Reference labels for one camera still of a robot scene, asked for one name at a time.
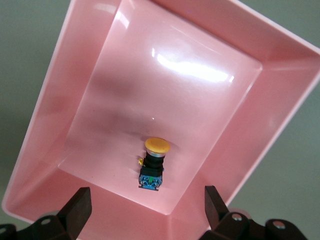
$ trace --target gray wall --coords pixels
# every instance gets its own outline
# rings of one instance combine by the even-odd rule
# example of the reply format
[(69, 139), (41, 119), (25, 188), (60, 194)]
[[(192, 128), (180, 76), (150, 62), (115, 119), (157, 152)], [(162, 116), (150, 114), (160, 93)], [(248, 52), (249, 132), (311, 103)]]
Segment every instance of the gray wall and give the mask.
[[(243, 0), (320, 47), (319, 0)], [(24, 139), (69, 5), (67, 0), (0, 0), (0, 200)], [(263, 224), (295, 223), (310, 240), (320, 227), (320, 86), (231, 203)], [(0, 224), (27, 223), (0, 210)]]

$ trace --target pink plastic bin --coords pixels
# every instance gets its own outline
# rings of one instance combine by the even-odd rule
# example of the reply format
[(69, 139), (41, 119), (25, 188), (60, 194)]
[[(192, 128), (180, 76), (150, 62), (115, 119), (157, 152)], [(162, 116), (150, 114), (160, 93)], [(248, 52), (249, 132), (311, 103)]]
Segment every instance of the pink plastic bin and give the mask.
[[(3, 209), (32, 222), (90, 187), (83, 240), (198, 239), (320, 77), (320, 50), (236, 0), (71, 1)], [(138, 188), (149, 137), (171, 151)]]

